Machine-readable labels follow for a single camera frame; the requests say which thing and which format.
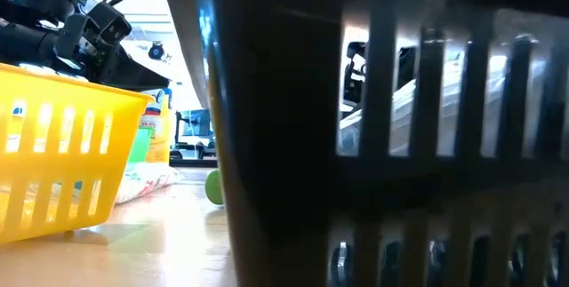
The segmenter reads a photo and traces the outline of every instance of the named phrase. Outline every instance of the black plastic basket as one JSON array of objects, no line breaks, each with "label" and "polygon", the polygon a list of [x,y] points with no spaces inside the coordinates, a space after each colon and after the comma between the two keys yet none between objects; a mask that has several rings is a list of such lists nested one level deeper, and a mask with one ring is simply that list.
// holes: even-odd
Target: black plastic basket
[{"label": "black plastic basket", "polygon": [[[505,286],[520,235],[521,282],[551,280],[549,246],[565,228],[569,194],[561,158],[566,0],[431,1],[200,0],[239,285],[394,285],[388,275],[399,286],[432,285],[428,255],[439,239],[446,259],[440,285]],[[356,156],[337,149],[346,21],[369,26],[370,37]],[[456,141],[452,155],[438,155],[445,46],[455,27],[468,37]],[[406,30],[419,33],[418,76],[408,155],[393,156],[393,73],[397,35]],[[485,87],[496,44],[508,50],[508,66],[495,155],[484,156]],[[528,151],[527,85],[538,58],[547,65]],[[482,236],[489,237],[486,254],[473,256]],[[340,249],[338,242],[345,242]],[[401,249],[396,269],[385,260],[393,242]],[[553,284],[568,285],[562,245]]]}]

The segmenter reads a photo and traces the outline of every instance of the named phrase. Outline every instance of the plastic basket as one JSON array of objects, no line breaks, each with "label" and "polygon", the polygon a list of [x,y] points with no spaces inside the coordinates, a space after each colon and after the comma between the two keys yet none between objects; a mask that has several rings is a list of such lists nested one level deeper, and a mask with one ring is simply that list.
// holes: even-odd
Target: plastic basket
[{"label": "plastic basket", "polygon": [[146,161],[148,149],[150,147],[150,136],[152,128],[139,128],[134,137],[131,154],[128,158],[129,163],[141,163]]},{"label": "plastic basket", "polygon": [[[569,203],[561,156],[569,62],[564,0],[199,2],[240,286],[431,286],[431,270],[439,272],[435,285],[507,286],[519,235],[529,242],[521,284],[544,284],[553,237],[566,235]],[[346,21],[369,26],[355,155],[337,148]],[[455,35],[461,28],[465,37]],[[405,154],[392,155],[398,36],[409,32],[420,51],[410,137]],[[461,39],[455,142],[440,155],[445,47]],[[481,155],[494,48],[506,51],[508,65],[496,150]],[[528,97],[535,61],[545,68],[537,99]],[[531,106],[538,115],[526,114]],[[533,125],[526,118],[535,118]],[[485,256],[473,246],[482,236],[489,237]],[[436,240],[447,241],[444,267],[432,265]],[[336,252],[340,242],[351,248]],[[385,262],[392,243],[400,243],[399,260]],[[554,249],[563,260],[553,285],[569,282],[568,245],[565,239]],[[341,275],[344,283],[334,281]],[[393,276],[397,283],[383,281]]]},{"label": "plastic basket", "polygon": [[0,85],[0,243],[104,222],[151,98],[7,65]]}]

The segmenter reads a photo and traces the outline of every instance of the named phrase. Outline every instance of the black equipment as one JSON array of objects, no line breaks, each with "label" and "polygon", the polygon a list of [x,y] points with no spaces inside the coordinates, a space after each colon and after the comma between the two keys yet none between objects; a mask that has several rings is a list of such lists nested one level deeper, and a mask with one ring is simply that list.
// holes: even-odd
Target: black equipment
[{"label": "black equipment", "polygon": [[[354,57],[359,55],[366,60],[365,46],[366,43],[363,42],[351,42],[346,50],[349,64],[344,69],[344,103],[354,107],[352,112],[361,108],[360,102],[363,98],[366,74],[366,64],[362,65],[360,69],[355,68]],[[414,79],[416,50],[415,47],[404,47],[399,51],[397,90]]]},{"label": "black equipment", "polygon": [[132,27],[104,0],[0,0],[0,62],[48,67],[130,91],[165,88],[168,79],[134,61],[120,45]]},{"label": "black equipment", "polygon": [[[196,144],[180,142],[180,122],[186,123],[182,131],[183,136],[199,136],[209,139],[205,145],[198,141]],[[215,138],[210,132],[210,111],[208,109],[176,112],[176,133],[174,134],[175,147],[170,151],[170,159],[183,159],[181,150],[195,150],[197,159],[206,156],[216,156]]]},{"label": "black equipment", "polygon": [[152,47],[148,51],[151,60],[161,60],[164,57],[164,46],[162,42],[152,43]]}]

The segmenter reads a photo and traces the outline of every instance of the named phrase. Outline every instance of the tennis ball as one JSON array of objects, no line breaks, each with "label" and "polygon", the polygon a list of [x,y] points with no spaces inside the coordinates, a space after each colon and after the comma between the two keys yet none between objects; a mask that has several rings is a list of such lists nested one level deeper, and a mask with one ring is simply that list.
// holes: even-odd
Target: tennis ball
[{"label": "tennis ball", "polygon": [[205,179],[205,195],[210,202],[216,205],[223,205],[220,170],[212,171],[207,175]]}]

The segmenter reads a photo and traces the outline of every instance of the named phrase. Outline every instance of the plastic bag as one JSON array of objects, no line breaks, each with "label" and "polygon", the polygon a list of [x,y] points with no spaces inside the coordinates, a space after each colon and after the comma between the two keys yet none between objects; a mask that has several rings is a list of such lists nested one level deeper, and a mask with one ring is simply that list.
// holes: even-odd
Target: plastic bag
[{"label": "plastic bag", "polygon": [[124,171],[115,203],[126,203],[182,179],[167,163],[129,163]]},{"label": "plastic bag", "polygon": [[[501,95],[504,84],[504,69],[506,58],[495,56],[490,61],[486,83],[485,112],[483,125],[483,140],[481,153],[484,156],[494,154],[498,122],[501,111]],[[528,101],[525,124],[525,153],[529,153],[537,131],[537,121],[541,92],[543,86],[543,69],[545,63],[534,61],[530,69],[527,89]],[[409,142],[409,132],[413,112],[413,94],[415,80],[393,93],[391,114],[391,134],[389,151],[392,155],[406,155]],[[458,105],[461,93],[461,68],[445,66],[442,83],[442,99],[438,133],[439,155],[452,155],[456,136]],[[338,151],[341,155],[357,155],[362,110],[358,110],[340,121]]]}]

